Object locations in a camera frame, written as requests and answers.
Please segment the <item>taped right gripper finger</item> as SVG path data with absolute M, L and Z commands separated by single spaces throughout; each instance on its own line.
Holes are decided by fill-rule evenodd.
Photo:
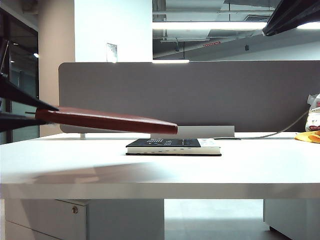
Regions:
M 268 20 L 271 24 L 320 21 L 319 0 L 281 0 Z

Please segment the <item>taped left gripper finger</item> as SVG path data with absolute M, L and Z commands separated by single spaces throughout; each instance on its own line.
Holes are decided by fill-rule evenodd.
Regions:
M 1 113 L 0 114 L 0 132 L 6 132 L 9 130 L 29 127 L 29 126 L 39 126 L 45 125 L 48 122 L 36 119 L 32 117 L 27 117 L 23 115 L 15 115 L 11 113 Z

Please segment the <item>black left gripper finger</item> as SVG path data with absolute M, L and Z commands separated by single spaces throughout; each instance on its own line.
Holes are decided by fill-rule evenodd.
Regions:
M 3 74 L 0 75 L 0 97 L 28 106 L 33 106 L 39 109 L 45 109 L 50 111 L 59 110 L 57 107 L 54 107 L 44 101 L 41 101 L 23 92 L 13 83 L 9 82 Z

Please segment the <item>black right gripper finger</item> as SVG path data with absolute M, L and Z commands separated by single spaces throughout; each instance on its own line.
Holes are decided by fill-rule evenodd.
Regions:
M 317 22 L 320 20 L 320 13 L 302 13 L 298 15 L 272 15 L 267 25 L 262 29 L 265 36 L 270 37 L 294 29 L 306 23 Z

